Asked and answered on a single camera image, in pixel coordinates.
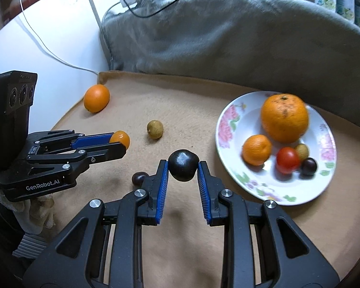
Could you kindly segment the white gloved left hand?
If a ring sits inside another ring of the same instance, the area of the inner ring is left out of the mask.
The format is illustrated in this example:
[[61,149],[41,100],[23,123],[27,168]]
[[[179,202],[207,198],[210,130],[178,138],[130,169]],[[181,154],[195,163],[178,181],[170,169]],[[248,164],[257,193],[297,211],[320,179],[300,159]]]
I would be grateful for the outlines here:
[[25,233],[39,235],[44,228],[54,227],[54,199],[52,194],[33,200],[10,202],[0,190],[0,203],[13,212]]

